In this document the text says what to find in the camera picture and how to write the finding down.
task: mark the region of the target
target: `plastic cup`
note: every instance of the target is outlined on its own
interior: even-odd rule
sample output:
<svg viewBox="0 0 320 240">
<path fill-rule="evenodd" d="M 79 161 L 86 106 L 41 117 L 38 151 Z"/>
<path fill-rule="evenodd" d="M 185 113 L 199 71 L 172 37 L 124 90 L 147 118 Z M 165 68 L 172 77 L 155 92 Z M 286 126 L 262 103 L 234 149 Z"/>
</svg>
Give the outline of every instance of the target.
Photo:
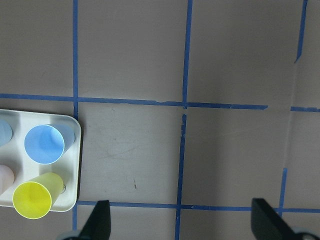
<svg viewBox="0 0 320 240">
<path fill-rule="evenodd" d="M 24 139 L 28 156 L 39 164 L 58 161 L 75 141 L 74 131 L 67 125 L 45 124 L 29 130 Z"/>
<path fill-rule="evenodd" d="M 6 165 L 0 165 L 0 195 L 15 181 L 14 172 Z"/>
<path fill-rule="evenodd" d="M 15 210 L 27 219 L 45 216 L 64 188 L 62 178 L 47 172 L 21 183 L 14 191 L 12 202 Z"/>
<path fill-rule="evenodd" d="M 0 146 L 8 143 L 12 138 L 12 129 L 5 120 L 0 119 Z"/>
</svg>

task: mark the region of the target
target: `blue tape line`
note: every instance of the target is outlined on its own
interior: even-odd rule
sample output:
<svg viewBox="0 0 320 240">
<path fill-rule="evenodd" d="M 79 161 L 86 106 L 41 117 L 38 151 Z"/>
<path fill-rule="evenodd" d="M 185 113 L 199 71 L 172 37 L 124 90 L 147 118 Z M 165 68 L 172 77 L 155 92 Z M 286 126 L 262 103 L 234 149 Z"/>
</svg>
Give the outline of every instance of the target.
<svg viewBox="0 0 320 240">
<path fill-rule="evenodd" d="M 176 209 L 175 204 L 160 203 L 131 203 L 131 202 L 110 202 L 112 207 L 129 207 L 129 208 L 153 208 L 153 209 Z"/>
<path fill-rule="evenodd" d="M 192 108 L 211 108 L 211 109 L 248 109 L 248 110 L 265 110 L 268 105 L 249 105 L 249 104 L 223 104 L 223 103 L 206 103 L 206 102 L 189 102 Z"/>
<path fill-rule="evenodd" d="M 0 99 L 27 99 L 27 100 L 47 100 L 73 102 L 72 96 L 48 96 L 48 95 L 29 95 L 29 94 L 8 94 L 0 93 Z"/>
<path fill-rule="evenodd" d="M 106 104 L 133 104 L 133 105 L 155 105 L 155 106 L 175 106 L 182 107 L 178 101 L 154 101 L 154 100 L 137 100 L 137 99 L 116 99 L 116 98 L 94 98 L 79 97 L 79 102 L 83 103 L 106 103 Z"/>
<path fill-rule="evenodd" d="M 297 53 L 296 53 L 295 63 L 299 60 L 299 58 L 302 55 L 302 48 L 303 48 L 303 45 L 304 45 L 305 26 L 306 26 L 307 4 L 308 4 L 308 0 L 303 0 L 301 21 L 300 21 L 298 50 L 297 50 Z"/>
<path fill-rule="evenodd" d="M 183 108 L 188 107 L 188 75 L 189 75 L 189 54 L 190 54 L 190 37 L 191 37 L 191 20 L 192 20 L 193 0 L 188 0 L 186 12 L 185 27 L 185 44 L 184 44 L 184 63 L 183 63 L 183 82 L 182 82 L 182 102 Z"/>
<path fill-rule="evenodd" d="M 175 211 L 174 240 L 179 240 L 180 238 L 180 220 L 181 220 L 181 208 L 177 208 Z"/>
<path fill-rule="evenodd" d="M 316 107 L 302 107 L 302 106 L 292 106 L 290 109 L 292 112 L 310 112 L 319 113 L 320 109 Z"/>
<path fill-rule="evenodd" d="M 76 205 L 95 206 L 96 201 L 77 201 Z M 154 208 L 154 209 L 186 209 L 186 210 L 204 210 L 204 211 L 229 211 L 229 212 L 249 212 L 249 206 L 205 206 L 205 205 L 176 205 L 176 204 L 160 204 L 160 203 L 134 203 L 134 202 L 110 202 L 112 207 L 129 207 L 129 208 Z M 283 213 L 310 213 L 320 214 L 320 209 L 313 208 L 273 208 L 276 212 L 280 210 Z M 77 219 L 76 208 L 72 209 L 72 219 Z"/>
<path fill-rule="evenodd" d="M 97 201 L 77 201 L 78 205 L 88 205 L 88 206 L 95 206 Z"/>
<path fill-rule="evenodd" d="M 248 212 L 251 211 L 249 206 L 204 206 L 204 205 L 181 205 L 182 209 L 189 210 L 206 210 L 206 211 L 232 211 Z"/>
<path fill-rule="evenodd" d="M 73 117 L 78 120 L 78 0 L 73 0 L 72 13 Z"/>
<path fill-rule="evenodd" d="M 78 221 L 78 203 L 76 202 L 72 208 L 72 230 L 77 230 L 77 221 Z"/>
<path fill-rule="evenodd" d="M 180 137 L 180 154 L 179 154 L 179 174 L 178 174 L 178 189 L 176 204 L 181 205 L 182 201 L 182 185 L 184 176 L 184 161 L 185 161 L 185 145 L 186 145 L 186 127 L 187 127 L 187 115 L 182 115 L 181 125 L 181 137 Z"/>
<path fill-rule="evenodd" d="M 81 103 L 105 103 L 105 104 L 132 104 L 132 105 L 153 105 L 153 106 L 169 106 L 182 107 L 180 101 L 155 101 L 155 100 L 138 100 L 138 99 L 117 99 L 117 98 L 99 98 L 99 97 L 77 97 L 75 100 L 72 96 L 48 96 L 48 95 L 29 95 L 29 94 L 7 94 L 0 93 L 0 99 L 29 99 L 29 100 L 48 100 L 48 101 L 65 101 L 65 102 L 81 102 Z M 265 110 L 267 105 L 243 105 L 243 104 L 223 104 L 223 103 L 203 103 L 189 102 L 189 107 L 193 108 L 212 108 L 212 109 L 249 109 L 249 110 Z M 301 112 L 320 112 L 314 107 L 291 107 L 291 111 Z"/>
<path fill-rule="evenodd" d="M 282 171 L 281 191 L 280 191 L 279 210 L 278 210 L 278 214 L 280 217 L 282 217 L 283 208 L 285 204 L 287 173 L 288 173 L 288 169 L 284 168 Z"/>
<path fill-rule="evenodd" d="M 175 240 L 179 240 L 179 237 L 180 237 L 180 219 L 181 219 L 180 216 L 181 216 L 182 186 L 183 186 L 183 177 L 184 177 L 186 127 L 187 127 L 187 115 L 183 114 L 182 124 L 181 124 L 179 173 L 178 173 L 178 187 L 177 187 L 176 211 L 175 211 L 175 229 L 174 229 Z"/>
<path fill-rule="evenodd" d="M 284 208 L 283 213 L 305 213 L 305 214 L 320 214 L 320 209 L 311 208 Z"/>
<path fill-rule="evenodd" d="M 95 206 L 96 201 L 78 201 L 78 205 Z M 175 204 L 161 203 L 139 203 L 139 202 L 110 202 L 112 207 L 129 207 L 129 208 L 154 208 L 154 209 L 176 209 Z"/>
</svg>

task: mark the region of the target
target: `floor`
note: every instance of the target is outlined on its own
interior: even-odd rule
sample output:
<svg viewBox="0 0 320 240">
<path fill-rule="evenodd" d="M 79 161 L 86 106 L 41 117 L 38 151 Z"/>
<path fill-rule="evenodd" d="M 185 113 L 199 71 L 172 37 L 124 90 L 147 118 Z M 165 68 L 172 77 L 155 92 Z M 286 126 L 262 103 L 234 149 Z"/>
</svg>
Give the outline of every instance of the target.
<svg viewBox="0 0 320 240">
<path fill-rule="evenodd" d="M 1 207 L 2 238 L 53 240 L 110 200 L 112 240 L 253 240 L 253 197 L 320 234 L 319 10 L 0 1 L 0 108 L 83 130 L 75 207 L 39 220 Z"/>
</svg>

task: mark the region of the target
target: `blue cup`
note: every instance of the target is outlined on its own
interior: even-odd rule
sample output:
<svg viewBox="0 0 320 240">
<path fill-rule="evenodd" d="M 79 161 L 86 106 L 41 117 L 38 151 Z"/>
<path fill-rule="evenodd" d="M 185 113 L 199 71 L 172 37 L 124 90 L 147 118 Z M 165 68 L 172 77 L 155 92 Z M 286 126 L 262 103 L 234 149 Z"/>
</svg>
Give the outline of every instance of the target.
<svg viewBox="0 0 320 240">
<path fill-rule="evenodd" d="M 67 125 L 44 124 L 33 127 L 26 134 L 24 148 L 38 164 L 53 164 L 75 141 L 74 131 Z"/>
<path fill-rule="evenodd" d="M 0 146 L 8 143 L 12 138 L 12 129 L 9 123 L 0 119 Z"/>
</svg>

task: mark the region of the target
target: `plastic tray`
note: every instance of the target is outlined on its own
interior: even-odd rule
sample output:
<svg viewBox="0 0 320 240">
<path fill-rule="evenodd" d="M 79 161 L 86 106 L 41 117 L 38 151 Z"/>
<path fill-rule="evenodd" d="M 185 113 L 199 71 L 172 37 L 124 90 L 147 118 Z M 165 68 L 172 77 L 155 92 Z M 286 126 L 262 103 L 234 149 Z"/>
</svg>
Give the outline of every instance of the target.
<svg viewBox="0 0 320 240">
<path fill-rule="evenodd" d="M 65 191 L 58 197 L 51 207 L 53 212 L 66 212 L 77 201 L 79 160 L 81 145 L 81 127 L 70 116 L 5 110 L 0 109 L 0 119 L 6 120 L 12 128 L 12 139 L 9 143 L 0 146 L 0 164 L 6 165 L 14 172 L 14 183 L 0 195 L 0 206 L 12 207 L 12 196 L 16 187 L 34 177 L 47 172 L 53 172 L 61 176 L 65 185 Z M 74 143 L 55 163 L 42 165 L 29 158 L 25 151 L 24 141 L 27 132 L 41 124 L 64 124 L 74 131 Z"/>
</svg>

